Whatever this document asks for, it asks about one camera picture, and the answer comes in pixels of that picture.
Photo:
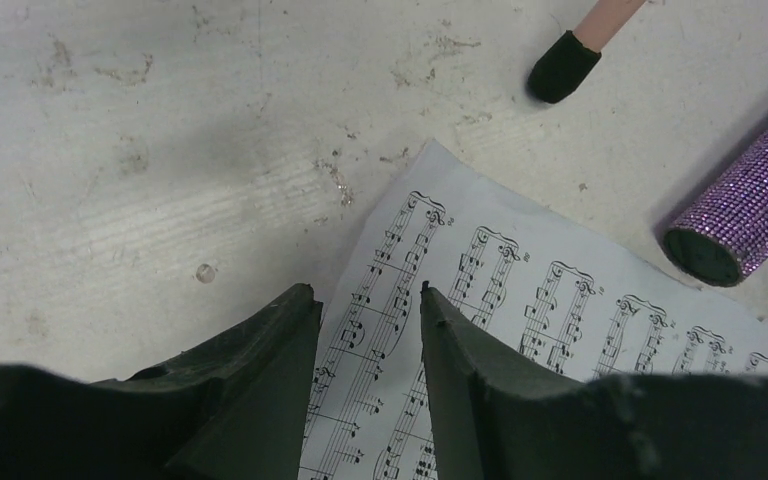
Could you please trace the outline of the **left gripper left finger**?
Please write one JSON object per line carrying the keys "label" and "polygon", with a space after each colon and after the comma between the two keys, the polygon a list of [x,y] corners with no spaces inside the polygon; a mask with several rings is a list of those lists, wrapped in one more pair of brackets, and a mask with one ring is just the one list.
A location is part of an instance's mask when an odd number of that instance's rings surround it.
{"label": "left gripper left finger", "polygon": [[296,284],[125,380],[0,364],[0,479],[293,479],[322,304]]}

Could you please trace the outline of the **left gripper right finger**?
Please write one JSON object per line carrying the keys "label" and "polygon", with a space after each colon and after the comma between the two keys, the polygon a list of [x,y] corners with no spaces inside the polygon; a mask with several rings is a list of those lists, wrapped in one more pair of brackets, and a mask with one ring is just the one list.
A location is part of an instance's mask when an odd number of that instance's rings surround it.
{"label": "left gripper right finger", "polygon": [[427,285],[420,325],[442,479],[768,479],[768,375],[579,382]]}

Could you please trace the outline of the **sheet music page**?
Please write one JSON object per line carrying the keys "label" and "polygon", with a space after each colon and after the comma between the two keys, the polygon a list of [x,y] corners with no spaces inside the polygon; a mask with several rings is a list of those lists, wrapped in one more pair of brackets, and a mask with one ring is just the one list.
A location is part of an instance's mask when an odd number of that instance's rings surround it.
{"label": "sheet music page", "polygon": [[429,283],[556,373],[768,375],[768,320],[685,286],[429,142],[368,217],[324,315],[302,479],[433,479]]}

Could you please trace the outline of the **pink music stand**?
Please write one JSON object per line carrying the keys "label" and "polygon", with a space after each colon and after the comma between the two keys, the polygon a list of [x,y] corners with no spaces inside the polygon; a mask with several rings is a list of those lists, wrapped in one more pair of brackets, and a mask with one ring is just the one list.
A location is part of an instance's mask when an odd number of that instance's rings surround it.
{"label": "pink music stand", "polygon": [[601,60],[606,45],[644,4],[644,0],[597,1],[535,63],[526,79],[526,91],[546,104],[568,98]]}

